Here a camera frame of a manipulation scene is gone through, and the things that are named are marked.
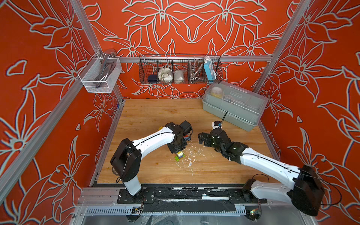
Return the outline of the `lime green lego brick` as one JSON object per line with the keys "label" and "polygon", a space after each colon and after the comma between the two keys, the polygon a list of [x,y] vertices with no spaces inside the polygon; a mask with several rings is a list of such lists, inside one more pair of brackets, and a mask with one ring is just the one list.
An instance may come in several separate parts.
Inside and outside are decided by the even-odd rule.
{"label": "lime green lego brick", "polygon": [[175,156],[175,160],[178,162],[180,159],[184,158],[184,154],[183,153],[177,153],[176,156]]}

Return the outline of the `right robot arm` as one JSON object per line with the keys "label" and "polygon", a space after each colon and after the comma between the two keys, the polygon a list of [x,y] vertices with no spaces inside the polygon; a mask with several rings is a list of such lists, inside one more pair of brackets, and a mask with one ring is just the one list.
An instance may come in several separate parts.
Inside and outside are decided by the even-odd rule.
{"label": "right robot arm", "polygon": [[198,134],[199,143],[213,148],[229,161],[252,167],[279,181],[263,183],[248,180],[250,192],[258,199],[272,199],[291,203],[309,216],[317,216],[324,196],[324,188],[315,170],[307,165],[299,168],[267,157],[249,146],[232,141],[220,128]]}

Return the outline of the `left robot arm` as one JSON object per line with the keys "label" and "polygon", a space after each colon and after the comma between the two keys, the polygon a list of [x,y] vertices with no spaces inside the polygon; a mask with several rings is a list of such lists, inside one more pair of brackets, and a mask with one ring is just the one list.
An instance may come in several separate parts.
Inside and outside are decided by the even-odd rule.
{"label": "left robot arm", "polygon": [[172,154],[180,158],[188,141],[191,140],[192,130],[191,124],[187,121],[180,125],[170,122],[159,131],[144,138],[134,141],[125,138],[121,141],[110,164],[132,197],[142,190],[137,177],[142,159],[165,145]]}

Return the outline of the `white lego brick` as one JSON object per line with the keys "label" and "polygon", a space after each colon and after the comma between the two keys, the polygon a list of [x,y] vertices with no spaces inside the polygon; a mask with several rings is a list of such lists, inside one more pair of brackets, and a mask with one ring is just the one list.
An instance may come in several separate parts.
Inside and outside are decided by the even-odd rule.
{"label": "white lego brick", "polygon": [[176,155],[179,159],[184,157],[184,153],[182,151],[176,153]]}

